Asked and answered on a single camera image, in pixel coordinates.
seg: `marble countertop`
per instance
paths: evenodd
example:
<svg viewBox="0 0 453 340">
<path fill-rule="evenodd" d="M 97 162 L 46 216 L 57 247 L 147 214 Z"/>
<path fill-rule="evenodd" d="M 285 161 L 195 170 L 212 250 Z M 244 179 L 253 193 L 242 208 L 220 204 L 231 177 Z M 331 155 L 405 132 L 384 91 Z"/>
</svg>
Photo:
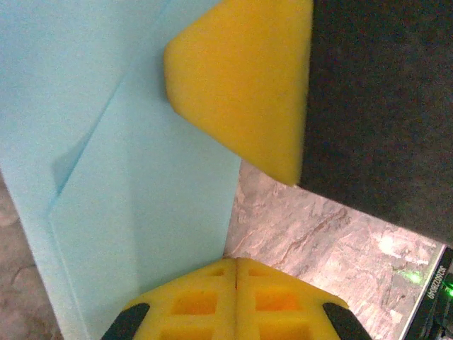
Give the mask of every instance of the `marble countertop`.
<svg viewBox="0 0 453 340">
<path fill-rule="evenodd" d="M 338 295 L 373 339 L 397 340 L 441 246 L 243 162 L 225 256 L 259 260 Z"/>
</svg>

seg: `yellow foam corner piece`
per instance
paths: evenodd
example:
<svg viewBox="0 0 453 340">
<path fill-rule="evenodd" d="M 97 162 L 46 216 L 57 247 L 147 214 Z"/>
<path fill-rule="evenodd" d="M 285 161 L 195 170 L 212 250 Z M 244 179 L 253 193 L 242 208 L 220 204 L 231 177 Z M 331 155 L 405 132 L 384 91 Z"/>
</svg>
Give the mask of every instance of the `yellow foam corner piece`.
<svg viewBox="0 0 453 340">
<path fill-rule="evenodd" d="M 223 0 L 167 44 L 175 112 L 274 179 L 302 168 L 312 0 Z"/>
<path fill-rule="evenodd" d="M 223 259 L 131 301 L 150 306 L 134 340 L 339 340 L 339 297 L 250 259 Z"/>
</svg>

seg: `light blue foam board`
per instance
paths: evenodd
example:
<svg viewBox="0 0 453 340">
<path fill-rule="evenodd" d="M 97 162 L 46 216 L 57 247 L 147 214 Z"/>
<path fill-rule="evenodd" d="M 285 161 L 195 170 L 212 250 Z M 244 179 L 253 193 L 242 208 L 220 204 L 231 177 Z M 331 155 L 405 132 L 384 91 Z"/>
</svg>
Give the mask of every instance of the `light blue foam board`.
<svg viewBox="0 0 453 340">
<path fill-rule="evenodd" d="M 173 113 L 161 69 L 214 2 L 0 0 L 0 167 L 65 339 L 222 253 L 239 159 Z"/>
<path fill-rule="evenodd" d="M 164 47 L 202 2 L 159 18 L 51 210 L 89 339 L 128 300 L 222 257 L 239 158 L 176 115 L 164 87 Z"/>
</svg>

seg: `yellow foam block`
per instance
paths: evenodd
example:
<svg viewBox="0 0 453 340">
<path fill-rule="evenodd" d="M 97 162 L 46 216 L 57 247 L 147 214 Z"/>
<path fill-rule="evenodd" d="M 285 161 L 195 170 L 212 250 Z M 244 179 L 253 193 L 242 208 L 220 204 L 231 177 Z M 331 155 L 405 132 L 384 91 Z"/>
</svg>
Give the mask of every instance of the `yellow foam block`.
<svg viewBox="0 0 453 340">
<path fill-rule="evenodd" d="M 339 340 L 326 302 L 348 307 L 256 261 L 223 259 L 141 295 L 125 310 L 149 305 L 134 340 Z"/>
<path fill-rule="evenodd" d="M 312 0 L 223 0 L 166 46 L 175 112 L 269 176 L 302 167 Z"/>
</svg>

